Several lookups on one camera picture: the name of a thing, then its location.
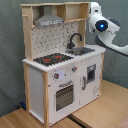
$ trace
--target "cabinet handle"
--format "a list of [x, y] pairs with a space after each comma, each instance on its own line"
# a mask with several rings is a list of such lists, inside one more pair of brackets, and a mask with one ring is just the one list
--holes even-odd
[[86, 77], [85, 76], [83, 76], [83, 80], [84, 80], [84, 87], [82, 87], [82, 90], [85, 90], [86, 88]]
[[69, 81], [69, 82], [66, 83], [66, 84], [61, 84], [61, 85], [59, 85], [59, 87], [66, 87], [66, 86], [70, 85], [72, 82], [73, 82], [73, 81], [71, 80], [71, 81]]

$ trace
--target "gray wall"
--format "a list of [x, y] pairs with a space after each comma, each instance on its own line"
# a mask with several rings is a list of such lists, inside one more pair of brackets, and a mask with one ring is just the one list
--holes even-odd
[[[62, 0], [61, 2], [79, 0]], [[50, 0], [0, 0], [0, 116], [16, 109], [25, 101], [22, 59], [24, 54], [22, 14], [20, 4], [51, 2]], [[121, 23], [121, 30], [114, 44], [128, 44], [128, 1], [96, 0], [102, 6], [105, 17], [113, 17]], [[86, 42], [95, 44], [94, 37], [87, 32]], [[103, 78], [128, 88], [128, 58], [110, 50], [105, 53]]]

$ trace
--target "toy kitchen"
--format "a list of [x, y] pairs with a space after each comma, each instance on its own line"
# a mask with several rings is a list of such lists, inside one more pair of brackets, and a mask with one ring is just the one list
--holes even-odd
[[89, 2], [21, 6], [26, 108], [49, 127], [100, 97], [105, 48], [85, 44]]

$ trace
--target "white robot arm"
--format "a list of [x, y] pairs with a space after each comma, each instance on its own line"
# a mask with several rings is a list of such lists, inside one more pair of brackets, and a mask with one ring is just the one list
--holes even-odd
[[102, 16], [101, 6], [96, 2], [91, 2], [89, 14], [89, 32], [98, 32], [96, 43], [124, 56], [128, 56], [128, 45], [119, 47], [112, 44], [117, 32], [120, 30], [120, 23], [115, 19]]

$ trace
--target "kitchen hood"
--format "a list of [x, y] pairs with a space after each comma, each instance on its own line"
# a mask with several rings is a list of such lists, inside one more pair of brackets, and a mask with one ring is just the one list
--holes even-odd
[[64, 19], [53, 15], [52, 5], [46, 5], [44, 6], [44, 16], [37, 19], [34, 23], [36, 27], [40, 27], [45, 25], [64, 23]]

